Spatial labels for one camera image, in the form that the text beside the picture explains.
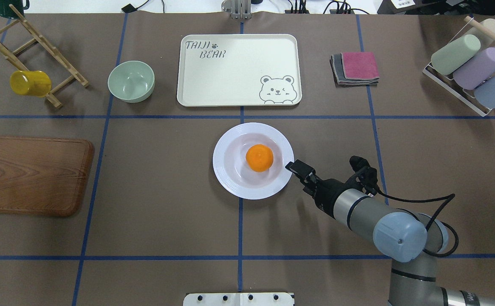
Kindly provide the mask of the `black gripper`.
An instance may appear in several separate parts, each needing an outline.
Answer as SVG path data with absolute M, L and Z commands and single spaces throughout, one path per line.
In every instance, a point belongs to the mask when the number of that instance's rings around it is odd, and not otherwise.
M 335 219 L 334 206 L 337 198 L 346 190 L 346 184 L 337 179 L 321 179 L 315 174 L 310 165 L 296 159 L 286 165 L 290 171 L 304 185 L 304 192 L 310 195 L 318 209 Z

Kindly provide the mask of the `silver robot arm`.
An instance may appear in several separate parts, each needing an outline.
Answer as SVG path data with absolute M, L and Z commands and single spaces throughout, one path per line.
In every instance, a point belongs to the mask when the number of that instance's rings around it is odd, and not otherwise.
M 495 306 L 493 298 L 436 284 L 436 260 L 458 247 L 457 232 L 436 219 L 454 194 L 439 198 L 442 204 L 433 215 L 393 208 L 374 198 L 381 194 L 377 170 L 359 156 L 349 163 L 354 174 L 346 182 L 323 180 L 299 159 L 286 169 L 300 179 L 321 211 L 392 259 L 390 306 Z

